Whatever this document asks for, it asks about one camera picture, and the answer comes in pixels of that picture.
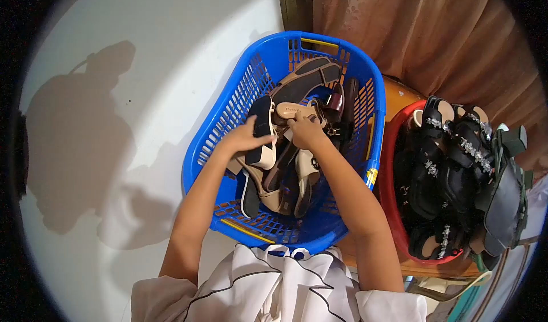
white blouse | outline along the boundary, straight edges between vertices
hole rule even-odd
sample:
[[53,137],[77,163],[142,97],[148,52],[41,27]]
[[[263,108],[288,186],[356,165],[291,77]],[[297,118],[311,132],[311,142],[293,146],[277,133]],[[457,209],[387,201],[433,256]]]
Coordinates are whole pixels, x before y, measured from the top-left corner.
[[[269,254],[282,251],[284,256]],[[296,260],[296,254],[304,257]],[[136,282],[132,321],[425,321],[426,301],[407,292],[360,291],[337,248],[310,256],[283,245],[236,245],[198,289],[186,279]]]

hand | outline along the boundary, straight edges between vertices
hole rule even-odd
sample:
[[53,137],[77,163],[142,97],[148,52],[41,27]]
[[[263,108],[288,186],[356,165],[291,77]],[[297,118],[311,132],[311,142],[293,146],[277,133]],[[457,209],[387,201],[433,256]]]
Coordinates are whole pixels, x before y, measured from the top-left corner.
[[260,138],[253,136],[256,115],[247,118],[245,124],[233,129],[230,133],[223,136],[223,139],[215,147],[216,153],[222,153],[231,157],[236,152],[246,151],[268,144],[276,140],[274,135],[265,135]]
[[293,144],[300,149],[307,149],[313,153],[313,150],[318,146],[326,141],[331,144],[331,141],[323,132],[319,119],[313,117],[312,120],[304,118],[301,113],[296,113],[295,119],[287,120],[287,124],[293,132]]

wooden table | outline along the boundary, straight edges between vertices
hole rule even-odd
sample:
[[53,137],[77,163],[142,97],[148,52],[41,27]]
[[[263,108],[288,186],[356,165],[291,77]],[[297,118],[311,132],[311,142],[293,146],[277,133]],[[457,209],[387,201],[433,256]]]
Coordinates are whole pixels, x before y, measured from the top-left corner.
[[[424,99],[421,95],[402,84],[387,77],[384,78],[386,90],[386,120],[390,121],[403,107]],[[356,247],[354,238],[348,234],[337,246],[343,254],[343,261],[349,266],[356,267]],[[423,265],[406,258],[398,251],[402,274],[413,277],[477,277],[480,271],[470,259],[457,258],[441,265]]]

red plastic basket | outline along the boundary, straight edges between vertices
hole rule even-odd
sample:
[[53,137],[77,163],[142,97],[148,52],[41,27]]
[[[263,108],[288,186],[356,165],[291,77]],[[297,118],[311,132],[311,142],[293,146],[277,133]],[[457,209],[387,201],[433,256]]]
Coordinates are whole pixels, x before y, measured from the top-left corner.
[[394,118],[385,126],[384,139],[382,141],[382,153],[379,171],[379,197],[380,204],[386,214],[386,219],[392,230],[392,237],[396,247],[411,260],[421,264],[437,265],[450,262],[462,254],[460,251],[456,256],[448,256],[440,260],[421,260],[409,254],[409,236],[403,227],[400,211],[396,203],[396,193],[394,191],[394,172],[392,163],[394,162],[394,148],[396,138],[400,127],[413,114],[415,109],[424,108],[426,100],[419,100],[408,105],[399,111]]

ruffled sleeve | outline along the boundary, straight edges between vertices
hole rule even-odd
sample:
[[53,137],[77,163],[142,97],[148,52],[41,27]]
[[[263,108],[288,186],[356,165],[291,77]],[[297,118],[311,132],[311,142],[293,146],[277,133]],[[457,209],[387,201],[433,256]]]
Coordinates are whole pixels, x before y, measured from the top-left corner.
[[426,300],[415,293],[360,291],[356,300],[364,322],[426,321]]
[[174,321],[188,309],[198,288],[168,276],[139,280],[132,290],[132,321]]

